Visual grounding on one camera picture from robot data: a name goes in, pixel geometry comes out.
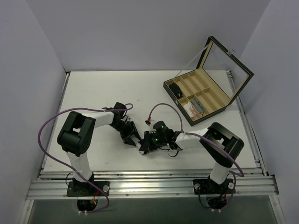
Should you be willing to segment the navy blue underwear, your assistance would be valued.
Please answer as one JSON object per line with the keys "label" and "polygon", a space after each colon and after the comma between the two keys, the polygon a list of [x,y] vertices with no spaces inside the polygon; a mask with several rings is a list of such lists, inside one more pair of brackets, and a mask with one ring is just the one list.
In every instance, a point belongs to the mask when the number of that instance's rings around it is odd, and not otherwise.
{"label": "navy blue underwear", "polygon": [[141,155],[146,155],[148,153],[148,149],[144,147],[140,142],[136,143],[136,148]]}

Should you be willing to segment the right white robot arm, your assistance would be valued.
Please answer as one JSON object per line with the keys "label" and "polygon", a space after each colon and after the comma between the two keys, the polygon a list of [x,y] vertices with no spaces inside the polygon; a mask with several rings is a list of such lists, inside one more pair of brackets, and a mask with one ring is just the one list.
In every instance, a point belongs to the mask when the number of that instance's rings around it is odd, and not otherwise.
{"label": "right white robot arm", "polygon": [[220,123],[214,122],[211,126],[193,131],[174,131],[163,121],[158,121],[144,132],[144,138],[136,143],[142,154],[147,154],[161,147],[182,151],[192,148],[204,148],[214,159],[215,164],[209,175],[207,186],[210,191],[217,193],[224,188],[230,169],[236,164],[236,158],[244,147],[244,142]]}

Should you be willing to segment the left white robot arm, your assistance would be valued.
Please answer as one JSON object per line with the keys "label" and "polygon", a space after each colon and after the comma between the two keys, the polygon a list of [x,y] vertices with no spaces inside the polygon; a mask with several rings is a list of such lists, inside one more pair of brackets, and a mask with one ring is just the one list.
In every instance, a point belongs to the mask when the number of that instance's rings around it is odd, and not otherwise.
{"label": "left white robot arm", "polygon": [[103,110],[85,114],[70,112],[58,135],[58,144],[66,152],[71,166],[76,169],[71,182],[72,194],[91,196],[97,192],[87,158],[95,128],[109,125],[120,133],[124,144],[134,147],[141,140],[134,122],[126,115],[126,105],[117,102],[114,107],[104,107]]}

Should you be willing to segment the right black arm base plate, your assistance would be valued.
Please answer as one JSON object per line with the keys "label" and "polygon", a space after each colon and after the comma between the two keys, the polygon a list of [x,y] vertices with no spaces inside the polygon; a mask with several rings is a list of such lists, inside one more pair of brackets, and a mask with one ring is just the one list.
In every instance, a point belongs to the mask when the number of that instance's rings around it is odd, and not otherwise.
{"label": "right black arm base plate", "polygon": [[196,195],[223,195],[235,193],[234,181],[226,179],[222,184],[207,179],[194,179],[192,181]]}

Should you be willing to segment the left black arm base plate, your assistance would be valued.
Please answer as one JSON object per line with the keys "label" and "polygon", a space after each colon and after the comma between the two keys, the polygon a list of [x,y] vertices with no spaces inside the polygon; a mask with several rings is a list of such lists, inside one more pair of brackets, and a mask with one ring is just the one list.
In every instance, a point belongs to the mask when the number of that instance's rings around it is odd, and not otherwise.
{"label": "left black arm base plate", "polygon": [[108,196],[110,190],[109,181],[95,181],[92,182],[94,186],[86,182],[70,181],[68,183],[67,193],[68,197],[84,197],[84,196]]}

